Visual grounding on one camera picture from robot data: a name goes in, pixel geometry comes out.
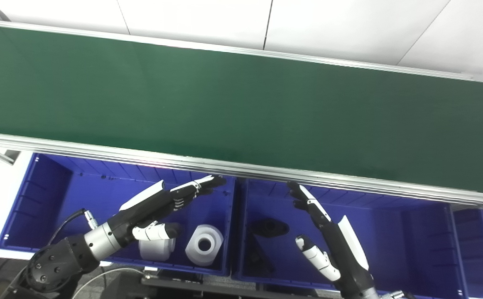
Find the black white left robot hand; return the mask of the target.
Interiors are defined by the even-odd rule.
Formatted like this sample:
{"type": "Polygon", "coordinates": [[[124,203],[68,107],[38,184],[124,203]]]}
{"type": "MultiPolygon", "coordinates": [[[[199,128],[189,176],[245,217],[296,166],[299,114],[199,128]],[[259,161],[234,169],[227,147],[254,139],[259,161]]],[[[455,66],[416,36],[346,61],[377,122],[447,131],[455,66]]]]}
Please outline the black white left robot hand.
{"type": "Polygon", "coordinates": [[[171,213],[182,210],[196,197],[209,195],[213,189],[225,185],[226,178],[208,175],[186,182],[173,189],[165,189],[164,182],[153,185],[153,189],[142,191],[124,204],[108,221],[108,234],[113,236],[121,248],[134,241],[172,240],[182,229],[178,223],[162,223],[171,213]]]}

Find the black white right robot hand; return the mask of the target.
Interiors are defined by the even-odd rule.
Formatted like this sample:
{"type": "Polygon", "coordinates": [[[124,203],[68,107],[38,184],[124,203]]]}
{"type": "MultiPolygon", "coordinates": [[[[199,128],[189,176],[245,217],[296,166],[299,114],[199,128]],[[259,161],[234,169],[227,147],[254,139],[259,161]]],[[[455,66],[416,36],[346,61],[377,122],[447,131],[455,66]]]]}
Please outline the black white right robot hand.
{"type": "Polygon", "coordinates": [[[310,215],[329,249],[325,252],[305,234],[296,237],[296,246],[303,256],[328,279],[344,299],[379,299],[369,271],[366,254],[346,216],[336,223],[321,203],[298,182],[287,182],[289,193],[296,200],[295,208],[310,215]]]}

